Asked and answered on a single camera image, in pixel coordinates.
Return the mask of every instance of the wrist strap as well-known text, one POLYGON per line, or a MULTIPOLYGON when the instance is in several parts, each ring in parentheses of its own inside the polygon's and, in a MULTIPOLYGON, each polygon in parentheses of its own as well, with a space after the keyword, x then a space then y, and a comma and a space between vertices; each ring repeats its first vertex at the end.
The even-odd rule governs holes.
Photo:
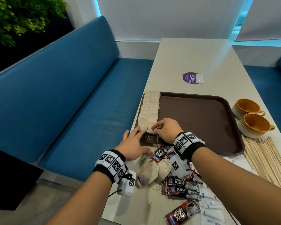
POLYGON ((205 147, 205 142, 192 132, 181 132, 174 140, 174 150, 182 159, 191 162, 191 156, 200 147, 205 147))
POLYGON ((119 183, 126 173, 125 157, 119 151, 112 149, 105 151, 97 160, 93 171, 106 174, 112 183, 119 183))

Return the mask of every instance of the table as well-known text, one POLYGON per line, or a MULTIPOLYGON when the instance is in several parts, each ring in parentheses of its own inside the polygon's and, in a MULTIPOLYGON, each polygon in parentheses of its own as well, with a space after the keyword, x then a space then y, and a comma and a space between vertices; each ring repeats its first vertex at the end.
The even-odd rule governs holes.
MULTIPOLYGON (((225 98, 230 106, 240 98, 248 98, 257 102, 266 112, 265 117, 275 125, 228 40, 162 38, 146 90, 216 95, 225 98), (204 84, 184 82, 182 75, 187 72, 204 74, 204 84)), ((131 129, 135 126, 137 114, 131 129)), ((265 136, 273 139, 281 155, 281 133, 278 128, 265 136)), ((137 172, 141 164, 140 158, 127 163, 127 166, 137 172)), ((111 192, 115 190, 116 185, 113 185, 111 192)), ((184 201, 168 199, 152 188, 135 187, 131 198, 117 194, 110 197, 102 218, 122 225, 165 224, 163 217, 184 201)), ((233 224, 228 213, 225 218, 227 225, 233 224)), ((195 215, 185 224, 200 224, 200 216, 195 215)))

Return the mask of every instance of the brown tray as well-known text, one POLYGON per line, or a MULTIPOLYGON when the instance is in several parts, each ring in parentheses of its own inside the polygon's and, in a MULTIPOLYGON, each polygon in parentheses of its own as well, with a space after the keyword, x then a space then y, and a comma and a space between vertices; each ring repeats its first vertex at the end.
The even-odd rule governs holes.
MULTIPOLYGON (((244 152, 244 143, 230 105, 222 97, 161 92, 158 121, 163 118, 175 119, 184 131, 198 136, 219 155, 244 152)), ((165 144, 158 136, 148 133, 142 136, 141 141, 165 144)))

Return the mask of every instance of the right hand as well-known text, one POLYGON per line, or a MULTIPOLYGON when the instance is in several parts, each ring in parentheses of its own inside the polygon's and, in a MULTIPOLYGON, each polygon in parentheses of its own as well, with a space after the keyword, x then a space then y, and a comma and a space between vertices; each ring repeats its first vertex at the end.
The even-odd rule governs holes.
POLYGON ((169 144, 174 143, 176 136, 183 132, 180 125, 176 120, 165 117, 161 121, 155 123, 152 127, 152 130, 160 136, 165 142, 169 144))

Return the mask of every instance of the left hand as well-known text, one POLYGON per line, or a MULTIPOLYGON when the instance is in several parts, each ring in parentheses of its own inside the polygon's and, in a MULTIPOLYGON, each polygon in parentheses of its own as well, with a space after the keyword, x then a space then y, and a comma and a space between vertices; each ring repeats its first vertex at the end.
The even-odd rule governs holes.
POLYGON ((125 156, 127 160, 135 160, 140 157, 142 154, 150 151, 150 147, 148 146, 140 146, 140 139, 145 133, 145 131, 141 131, 138 133, 140 126, 138 125, 128 136, 129 130, 123 135, 123 141, 116 146, 114 149, 118 150, 120 153, 125 156))

